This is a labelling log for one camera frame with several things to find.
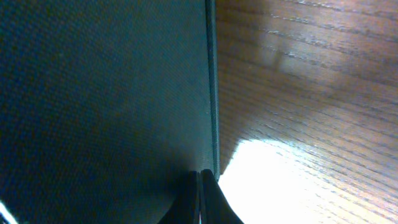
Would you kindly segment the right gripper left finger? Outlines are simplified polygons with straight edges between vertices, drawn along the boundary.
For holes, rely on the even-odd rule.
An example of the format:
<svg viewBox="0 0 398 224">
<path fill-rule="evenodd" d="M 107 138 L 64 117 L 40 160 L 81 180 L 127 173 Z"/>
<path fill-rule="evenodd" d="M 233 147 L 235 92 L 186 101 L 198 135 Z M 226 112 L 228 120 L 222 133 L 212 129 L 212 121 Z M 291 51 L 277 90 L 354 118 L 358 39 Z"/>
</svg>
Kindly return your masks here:
<svg viewBox="0 0 398 224">
<path fill-rule="evenodd" d="M 172 206 L 158 224 L 199 224 L 199 173 L 185 174 L 177 187 Z"/>
</svg>

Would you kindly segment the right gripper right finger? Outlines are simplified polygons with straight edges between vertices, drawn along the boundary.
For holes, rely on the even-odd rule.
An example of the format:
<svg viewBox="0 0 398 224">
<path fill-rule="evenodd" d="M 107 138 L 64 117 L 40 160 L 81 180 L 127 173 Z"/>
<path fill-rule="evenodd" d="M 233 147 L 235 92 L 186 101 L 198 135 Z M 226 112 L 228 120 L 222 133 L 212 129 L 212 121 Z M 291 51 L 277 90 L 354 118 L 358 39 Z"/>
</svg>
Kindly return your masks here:
<svg viewBox="0 0 398 224">
<path fill-rule="evenodd" d="M 200 206 L 203 224 L 243 224 L 209 169 L 200 172 Z"/>
</svg>

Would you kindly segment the dark green hinged gift box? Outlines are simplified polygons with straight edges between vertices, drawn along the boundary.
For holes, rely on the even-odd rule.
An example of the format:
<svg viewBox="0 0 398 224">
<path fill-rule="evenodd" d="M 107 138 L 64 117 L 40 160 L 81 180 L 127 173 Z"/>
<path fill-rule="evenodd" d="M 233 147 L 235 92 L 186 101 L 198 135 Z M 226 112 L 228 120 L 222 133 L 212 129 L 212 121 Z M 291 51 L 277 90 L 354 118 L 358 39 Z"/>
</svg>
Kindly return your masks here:
<svg viewBox="0 0 398 224">
<path fill-rule="evenodd" d="M 157 223 L 220 172 L 214 1 L 1 1 L 1 222 Z"/>
</svg>

